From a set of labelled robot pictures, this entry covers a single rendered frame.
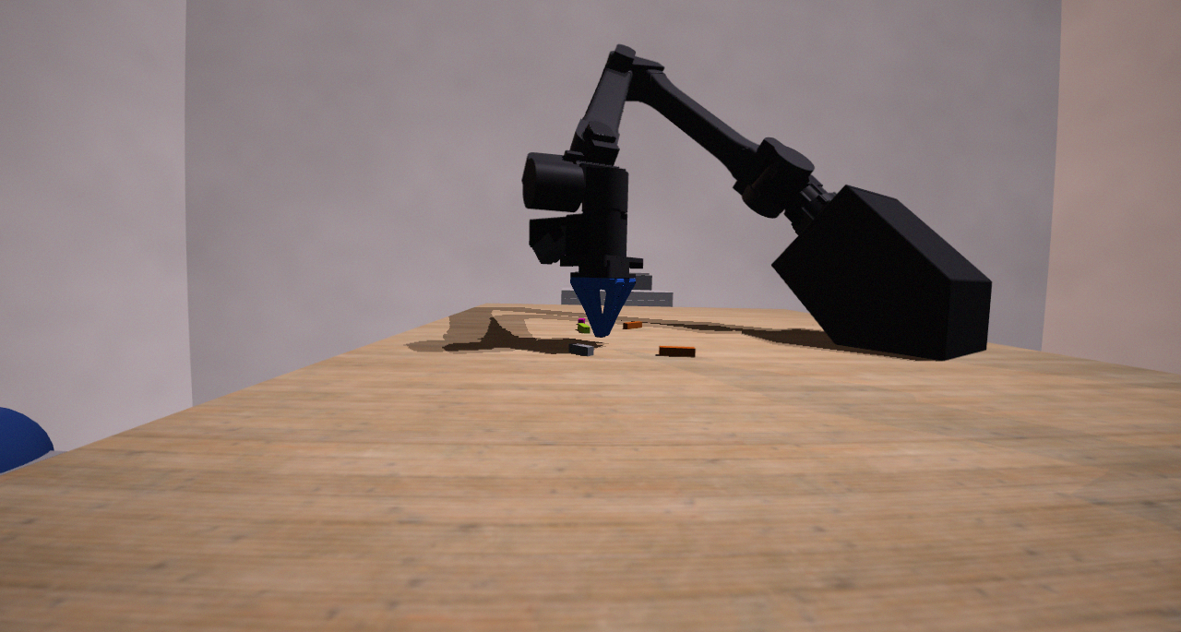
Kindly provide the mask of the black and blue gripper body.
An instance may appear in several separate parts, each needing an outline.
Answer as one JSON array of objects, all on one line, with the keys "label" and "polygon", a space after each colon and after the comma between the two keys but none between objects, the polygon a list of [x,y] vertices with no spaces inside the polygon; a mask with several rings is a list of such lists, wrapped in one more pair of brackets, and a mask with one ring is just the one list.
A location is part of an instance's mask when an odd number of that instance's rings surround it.
[{"label": "black and blue gripper body", "polygon": [[[578,278],[616,278],[635,279],[629,268],[644,268],[644,258],[626,258],[627,213],[606,210],[606,219],[600,219],[600,211],[590,213],[590,255],[565,255],[560,258],[560,267],[579,267]],[[583,274],[593,273],[593,274]]]}]

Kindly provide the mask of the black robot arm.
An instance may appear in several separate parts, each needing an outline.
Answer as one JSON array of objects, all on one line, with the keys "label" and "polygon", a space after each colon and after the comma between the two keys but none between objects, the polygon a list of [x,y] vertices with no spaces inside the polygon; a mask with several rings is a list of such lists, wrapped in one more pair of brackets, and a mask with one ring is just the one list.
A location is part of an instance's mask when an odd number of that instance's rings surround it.
[{"label": "black robot arm", "polygon": [[[751,210],[766,219],[777,219],[785,210],[797,235],[839,194],[823,189],[811,174],[813,162],[803,154],[776,137],[764,137],[759,146],[735,132],[677,89],[664,69],[659,61],[637,57],[634,48],[616,44],[590,107],[579,119],[570,150],[528,154],[522,175],[527,209],[578,211],[582,203],[582,211],[600,211],[600,219],[606,219],[606,210],[627,213],[628,172],[614,167],[620,151],[616,124],[626,100],[644,102],[666,116],[733,174],[735,193]],[[529,220],[529,246],[541,265],[556,263],[561,255],[590,255],[590,213]]]}]

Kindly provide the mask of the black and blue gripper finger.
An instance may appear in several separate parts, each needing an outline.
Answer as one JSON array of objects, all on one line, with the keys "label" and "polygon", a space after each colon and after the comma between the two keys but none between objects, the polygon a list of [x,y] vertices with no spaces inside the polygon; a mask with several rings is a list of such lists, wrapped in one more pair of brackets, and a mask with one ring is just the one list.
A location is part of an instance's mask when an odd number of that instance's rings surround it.
[{"label": "black and blue gripper finger", "polygon": [[[612,315],[612,319],[611,319],[611,322],[609,322],[609,327],[608,327],[608,330],[606,332],[606,335],[609,335],[609,332],[614,327],[614,324],[616,321],[616,314],[619,314],[620,311],[624,310],[624,304],[626,302],[626,299],[627,299],[627,297],[629,297],[631,291],[634,288],[634,286],[637,286],[637,279],[624,279],[624,289],[621,289],[620,295],[616,297],[616,306],[615,306],[615,310],[614,310],[614,314]],[[598,324],[601,324],[602,322],[602,297],[600,297],[600,289],[588,289],[588,294],[590,295],[590,302],[593,302],[593,310],[594,310],[594,312],[596,314]]]},{"label": "black and blue gripper finger", "polygon": [[[599,337],[606,335],[612,315],[614,314],[614,310],[616,306],[616,297],[619,297],[621,289],[624,289],[624,279],[570,276],[570,284],[573,289],[578,293],[579,302],[582,305],[585,313],[587,314],[588,322],[590,322],[590,330],[593,330],[593,334]],[[606,291],[606,302],[603,302],[603,313],[601,324],[598,324],[596,314],[593,310],[593,302],[590,302],[590,295],[588,294],[588,289]]]}]

